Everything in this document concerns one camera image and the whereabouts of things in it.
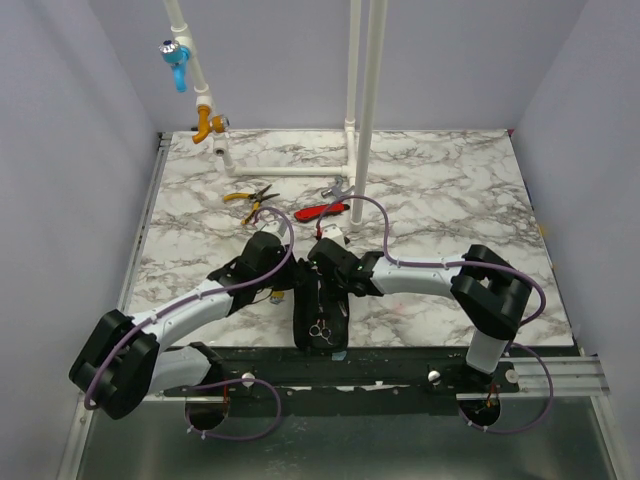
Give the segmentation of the yellow grey hair clips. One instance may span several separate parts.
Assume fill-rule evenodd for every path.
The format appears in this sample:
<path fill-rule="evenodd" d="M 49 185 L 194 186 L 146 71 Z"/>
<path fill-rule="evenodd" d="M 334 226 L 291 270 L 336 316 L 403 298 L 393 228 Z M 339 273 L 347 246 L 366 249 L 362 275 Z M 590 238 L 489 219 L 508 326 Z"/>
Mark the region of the yellow grey hair clips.
<path fill-rule="evenodd" d="M 274 292 L 270 297 L 269 301 L 272 304 L 278 305 L 284 301 L 284 293 L 283 292 Z"/>

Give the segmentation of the black fabric tool case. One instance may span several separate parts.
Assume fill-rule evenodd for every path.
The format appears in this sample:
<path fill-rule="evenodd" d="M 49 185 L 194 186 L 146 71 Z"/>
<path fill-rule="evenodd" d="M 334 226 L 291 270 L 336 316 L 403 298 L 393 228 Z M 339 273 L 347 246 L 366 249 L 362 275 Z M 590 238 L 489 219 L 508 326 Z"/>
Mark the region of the black fabric tool case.
<path fill-rule="evenodd" d="M 345 351 L 349 340 L 348 293 L 310 262 L 297 262 L 294 286 L 293 338 L 310 355 Z"/>

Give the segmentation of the silver hair scissors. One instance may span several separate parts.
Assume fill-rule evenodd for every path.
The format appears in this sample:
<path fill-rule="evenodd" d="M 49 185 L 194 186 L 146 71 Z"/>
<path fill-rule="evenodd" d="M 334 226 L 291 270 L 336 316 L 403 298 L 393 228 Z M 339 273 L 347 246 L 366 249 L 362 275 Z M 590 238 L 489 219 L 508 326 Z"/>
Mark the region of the silver hair scissors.
<path fill-rule="evenodd" d="M 322 287 L 321 284 L 317 284 L 317 293 L 315 296 L 314 311 L 312 314 L 313 319 L 308 329 L 308 335 L 311 340 L 322 340 L 328 346 L 333 346 L 333 332 L 327 324 L 327 317 L 324 313 L 324 307 L 322 305 Z"/>

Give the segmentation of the silver thinning scissors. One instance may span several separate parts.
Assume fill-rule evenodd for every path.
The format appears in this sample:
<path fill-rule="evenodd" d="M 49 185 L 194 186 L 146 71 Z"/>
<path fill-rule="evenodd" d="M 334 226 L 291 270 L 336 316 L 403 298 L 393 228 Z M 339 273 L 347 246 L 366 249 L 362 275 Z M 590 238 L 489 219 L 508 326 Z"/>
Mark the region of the silver thinning scissors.
<path fill-rule="evenodd" d="M 345 303 L 344 303 L 344 302 L 342 302 L 342 301 L 339 301 L 339 302 L 337 303 L 337 305 L 338 305 L 338 308 L 339 308 L 339 310 L 340 310 L 340 312 L 341 312 L 341 315 L 342 315 L 343 317 L 348 317 L 348 316 L 349 316 L 349 309 L 348 309 L 348 305 L 347 305 L 347 304 L 345 304 Z"/>

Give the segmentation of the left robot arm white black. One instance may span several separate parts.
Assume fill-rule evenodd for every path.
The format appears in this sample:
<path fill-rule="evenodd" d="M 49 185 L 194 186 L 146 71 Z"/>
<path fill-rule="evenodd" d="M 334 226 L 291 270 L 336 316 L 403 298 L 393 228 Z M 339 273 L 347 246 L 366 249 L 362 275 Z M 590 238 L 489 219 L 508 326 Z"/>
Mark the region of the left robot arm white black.
<path fill-rule="evenodd" d="M 131 413 L 178 361 L 170 349 L 177 341 L 252 304 L 262 290 L 291 287 L 293 246 L 292 239 L 259 231 L 238 257 L 177 299 L 133 315 L 105 313 L 69 371 L 85 408 L 114 420 Z"/>

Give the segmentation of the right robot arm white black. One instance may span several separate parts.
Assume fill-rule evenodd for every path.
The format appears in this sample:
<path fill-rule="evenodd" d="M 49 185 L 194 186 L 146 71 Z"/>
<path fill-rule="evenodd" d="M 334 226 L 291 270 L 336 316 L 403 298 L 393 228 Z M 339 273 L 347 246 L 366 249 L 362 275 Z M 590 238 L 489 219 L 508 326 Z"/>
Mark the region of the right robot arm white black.
<path fill-rule="evenodd" d="M 357 297 L 411 293 L 456 301 L 474 326 L 459 370 L 462 384 L 474 392 L 496 380 L 499 360 L 515 339 L 532 290 L 523 274 L 478 244 L 439 262 L 393 262 L 381 251 L 358 257 L 322 238 L 308 259 L 331 285 Z"/>

